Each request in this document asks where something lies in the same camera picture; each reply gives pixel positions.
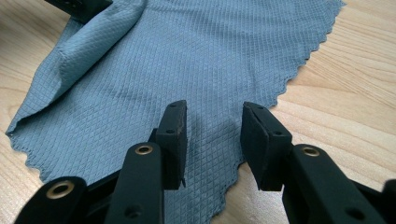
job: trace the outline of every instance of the cloth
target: cloth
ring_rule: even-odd
[[[70,20],[7,135],[44,182],[90,184],[148,140],[166,105],[188,102],[187,187],[165,192],[166,223],[208,223],[243,161],[244,101],[271,106],[326,40],[340,0],[115,0]]]

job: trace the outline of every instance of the towel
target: towel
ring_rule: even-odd
[[[186,188],[166,223],[208,223],[244,161],[245,101],[271,106],[332,29],[341,0],[114,0],[67,23],[7,135],[48,182],[120,169],[165,107],[188,102]]]

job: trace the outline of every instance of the wooden surface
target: wooden surface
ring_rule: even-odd
[[[349,178],[380,190],[396,177],[396,1],[347,0],[328,41],[273,113],[294,144],[325,149]],[[44,1],[0,2],[0,223],[41,186],[4,135],[68,16]],[[279,193],[257,191],[246,164],[213,223],[285,223]]]

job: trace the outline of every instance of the cloth fold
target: cloth fold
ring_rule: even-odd
[[[207,223],[243,161],[243,102],[275,105],[342,5],[115,0],[86,25],[66,25],[7,135],[44,182],[77,175],[90,184],[147,141],[166,105],[187,100],[187,187],[165,192],[165,221]]]

